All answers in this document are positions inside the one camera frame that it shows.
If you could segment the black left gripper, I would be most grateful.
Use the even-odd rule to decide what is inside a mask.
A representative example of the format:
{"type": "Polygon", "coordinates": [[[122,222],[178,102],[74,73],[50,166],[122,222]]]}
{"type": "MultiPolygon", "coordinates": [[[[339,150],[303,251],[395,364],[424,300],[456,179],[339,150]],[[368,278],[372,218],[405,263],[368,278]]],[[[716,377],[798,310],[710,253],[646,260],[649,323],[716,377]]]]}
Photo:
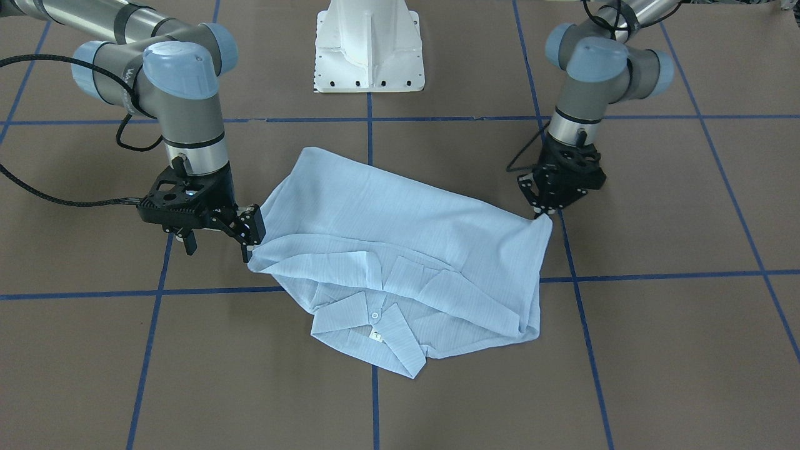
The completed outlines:
{"type": "Polygon", "coordinates": [[[600,190],[608,178],[594,144],[570,146],[546,141],[532,174],[517,177],[517,185],[535,217],[555,214],[600,190]],[[545,209],[540,201],[546,201],[545,209]]]}

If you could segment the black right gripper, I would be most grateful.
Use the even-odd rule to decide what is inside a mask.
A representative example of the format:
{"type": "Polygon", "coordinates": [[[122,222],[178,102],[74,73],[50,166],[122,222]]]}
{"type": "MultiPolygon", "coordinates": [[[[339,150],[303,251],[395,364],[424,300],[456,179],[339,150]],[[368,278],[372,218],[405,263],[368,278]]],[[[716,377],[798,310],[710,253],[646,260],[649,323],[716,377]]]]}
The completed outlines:
{"type": "Polygon", "coordinates": [[[188,256],[198,248],[192,229],[221,230],[240,245],[243,262],[251,260],[266,235],[260,205],[238,207],[229,164],[205,176],[180,176],[168,166],[138,203],[137,213],[146,223],[180,229],[188,256]]]}

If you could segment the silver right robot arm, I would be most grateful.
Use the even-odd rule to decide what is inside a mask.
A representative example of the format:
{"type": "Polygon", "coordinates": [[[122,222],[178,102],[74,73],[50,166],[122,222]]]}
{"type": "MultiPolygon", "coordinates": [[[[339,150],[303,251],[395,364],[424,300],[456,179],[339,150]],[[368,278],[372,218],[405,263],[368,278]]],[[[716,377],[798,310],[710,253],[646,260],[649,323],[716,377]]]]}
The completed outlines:
{"type": "Polygon", "coordinates": [[[238,46],[216,23],[191,25],[150,6],[129,1],[3,1],[2,17],[26,16],[62,24],[92,36],[72,57],[28,54],[8,57],[2,66],[26,61],[63,61],[74,82],[126,116],[116,142],[134,116],[155,119],[156,140],[167,168],[143,197],[77,202],[38,191],[2,168],[19,187],[52,203],[77,208],[134,206],[142,221],[174,234],[186,253],[197,248],[195,231],[225,233],[238,242],[244,262],[266,234],[257,204],[240,206],[234,195],[228,143],[218,99],[218,79],[238,63],[238,46]]]}

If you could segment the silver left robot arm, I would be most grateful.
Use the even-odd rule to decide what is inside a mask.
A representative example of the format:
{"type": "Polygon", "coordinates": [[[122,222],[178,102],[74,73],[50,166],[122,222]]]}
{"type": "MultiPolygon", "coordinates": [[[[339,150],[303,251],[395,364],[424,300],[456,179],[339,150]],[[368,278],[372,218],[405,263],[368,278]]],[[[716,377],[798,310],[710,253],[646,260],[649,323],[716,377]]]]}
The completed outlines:
{"type": "Polygon", "coordinates": [[[679,1],[609,1],[581,24],[561,24],[549,35],[548,61],[563,69],[566,82],[551,120],[537,132],[543,139],[537,163],[519,169],[517,185],[535,216],[556,213],[599,190],[606,182],[596,139],[612,104],[649,99],[672,83],[672,57],[636,49],[629,40],[671,17],[679,1]]]}

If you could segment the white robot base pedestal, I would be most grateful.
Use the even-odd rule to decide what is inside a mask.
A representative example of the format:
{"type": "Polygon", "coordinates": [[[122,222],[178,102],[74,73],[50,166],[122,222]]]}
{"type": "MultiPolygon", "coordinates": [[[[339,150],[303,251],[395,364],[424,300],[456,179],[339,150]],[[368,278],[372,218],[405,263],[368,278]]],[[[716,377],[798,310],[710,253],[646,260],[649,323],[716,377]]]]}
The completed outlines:
{"type": "Polygon", "coordinates": [[[317,93],[412,93],[426,85],[420,17],[405,1],[332,1],[317,13],[317,93]]]}

